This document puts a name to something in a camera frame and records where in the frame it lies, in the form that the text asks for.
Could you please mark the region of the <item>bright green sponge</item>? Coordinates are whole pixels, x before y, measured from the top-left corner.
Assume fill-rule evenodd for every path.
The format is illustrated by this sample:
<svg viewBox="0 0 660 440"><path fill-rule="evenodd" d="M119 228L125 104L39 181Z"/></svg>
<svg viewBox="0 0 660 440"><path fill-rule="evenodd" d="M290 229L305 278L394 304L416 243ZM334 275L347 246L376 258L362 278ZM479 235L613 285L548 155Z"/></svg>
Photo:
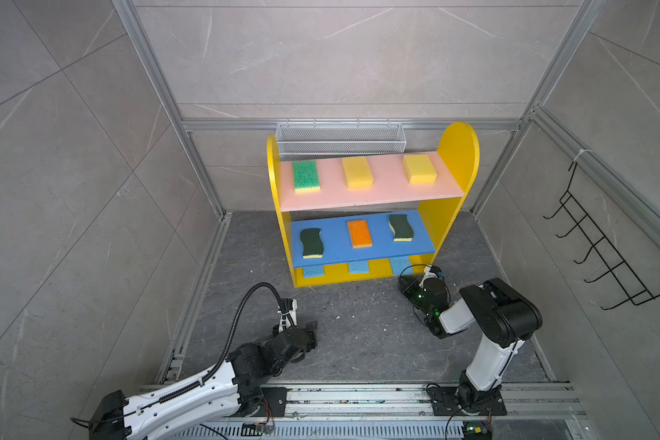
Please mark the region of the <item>bright green sponge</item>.
<svg viewBox="0 0 660 440"><path fill-rule="evenodd" d="M316 161L294 161L291 169L293 170L295 194L314 193L321 190Z"/></svg>

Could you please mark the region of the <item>dark green scourer sponge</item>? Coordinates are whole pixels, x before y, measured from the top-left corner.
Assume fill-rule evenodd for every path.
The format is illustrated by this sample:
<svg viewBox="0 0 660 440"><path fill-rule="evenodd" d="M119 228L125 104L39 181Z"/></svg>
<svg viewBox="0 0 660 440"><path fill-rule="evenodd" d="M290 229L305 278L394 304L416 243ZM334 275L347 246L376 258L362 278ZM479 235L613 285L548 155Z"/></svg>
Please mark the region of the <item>dark green scourer sponge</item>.
<svg viewBox="0 0 660 440"><path fill-rule="evenodd" d="M325 247L321 238L321 229L317 227L306 228L300 232L302 243L302 257L305 260L320 259L324 256Z"/></svg>
<svg viewBox="0 0 660 440"><path fill-rule="evenodd" d="M414 229L407 214L390 214L389 225L394 241L409 242L414 239Z"/></svg>

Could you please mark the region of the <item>yellow sponge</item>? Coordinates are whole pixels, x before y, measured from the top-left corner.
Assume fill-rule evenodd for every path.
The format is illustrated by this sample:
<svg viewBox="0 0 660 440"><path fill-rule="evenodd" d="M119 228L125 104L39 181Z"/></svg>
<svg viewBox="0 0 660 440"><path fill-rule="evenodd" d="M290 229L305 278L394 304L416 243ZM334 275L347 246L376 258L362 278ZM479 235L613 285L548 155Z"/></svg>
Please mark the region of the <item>yellow sponge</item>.
<svg viewBox="0 0 660 440"><path fill-rule="evenodd" d="M348 190L364 190L374 184L372 171L366 157L347 157L341 159Z"/></svg>
<svg viewBox="0 0 660 440"><path fill-rule="evenodd" d="M427 154L405 155L403 168L410 185L433 184L437 179L437 171Z"/></svg>

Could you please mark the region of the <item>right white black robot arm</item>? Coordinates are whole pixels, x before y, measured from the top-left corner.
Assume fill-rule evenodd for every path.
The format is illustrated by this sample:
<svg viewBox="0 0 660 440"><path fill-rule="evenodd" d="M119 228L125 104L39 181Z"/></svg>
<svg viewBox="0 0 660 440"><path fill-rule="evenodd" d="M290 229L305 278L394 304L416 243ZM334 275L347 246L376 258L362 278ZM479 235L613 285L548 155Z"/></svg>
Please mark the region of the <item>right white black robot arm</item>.
<svg viewBox="0 0 660 440"><path fill-rule="evenodd" d="M441 269L425 265L422 275L408 267L399 275L401 294L419 321L440 339L453 337L476 324L481 339L473 360L460 373L454 395L449 387L429 385L436 414L504 415L502 377L525 341L543 325L537 307L500 278L468 285L452 299Z"/></svg>

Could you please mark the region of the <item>blue sponge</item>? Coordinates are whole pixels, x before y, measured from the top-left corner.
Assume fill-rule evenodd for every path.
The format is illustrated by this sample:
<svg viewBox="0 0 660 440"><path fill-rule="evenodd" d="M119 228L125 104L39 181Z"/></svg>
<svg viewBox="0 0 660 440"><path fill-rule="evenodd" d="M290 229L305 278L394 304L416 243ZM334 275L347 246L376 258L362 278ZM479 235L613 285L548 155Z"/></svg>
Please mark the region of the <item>blue sponge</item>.
<svg viewBox="0 0 660 440"><path fill-rule="evenodd" d="M348 264L350 274L364 274L370 272L370 265L367 261L352 261Z"/></svg>
<svg viewBox="0 0 660 440"><path fill-rule="evenodd" d="M304 267L302 269L302 274L305 279L324 277L325 268L323 265Z"/></svg>
<svg viewBox="0 0 660 440"><path fill-rule="evenodd" d="M409 257L393 257L390 258L390 267L392 268L393 276L400 276L407 269L412 267L412 262Z"/></svg>

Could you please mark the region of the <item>orange sponge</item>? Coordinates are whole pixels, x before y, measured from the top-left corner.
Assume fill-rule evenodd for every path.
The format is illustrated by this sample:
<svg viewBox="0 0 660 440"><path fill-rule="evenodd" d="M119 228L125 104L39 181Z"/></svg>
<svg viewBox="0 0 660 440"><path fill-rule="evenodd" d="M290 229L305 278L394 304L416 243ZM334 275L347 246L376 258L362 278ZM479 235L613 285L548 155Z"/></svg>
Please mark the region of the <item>orange sponge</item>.
<svg viewBox="0 0 660 440"><path fill-rule="evenodd" d="M366 219L349 220L348 233L353 249L366 249L373 246L369 224Z"/></svg>

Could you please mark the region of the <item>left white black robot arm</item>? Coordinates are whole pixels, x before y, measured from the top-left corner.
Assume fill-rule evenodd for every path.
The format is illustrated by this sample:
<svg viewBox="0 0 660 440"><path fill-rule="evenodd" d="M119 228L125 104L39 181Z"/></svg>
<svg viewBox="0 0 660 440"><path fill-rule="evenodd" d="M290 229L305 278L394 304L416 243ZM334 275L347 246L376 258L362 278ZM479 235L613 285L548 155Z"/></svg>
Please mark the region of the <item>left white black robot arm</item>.
<svg viewBox="0 0 660 440"><path fill-rule="evenodd" d="M262 386L317 347L317 322L292 326L265 344L232 351L213 374L206 370L155 392L104 397L87 423L90 439L164 439L202 422L253 414Z"/></svg>

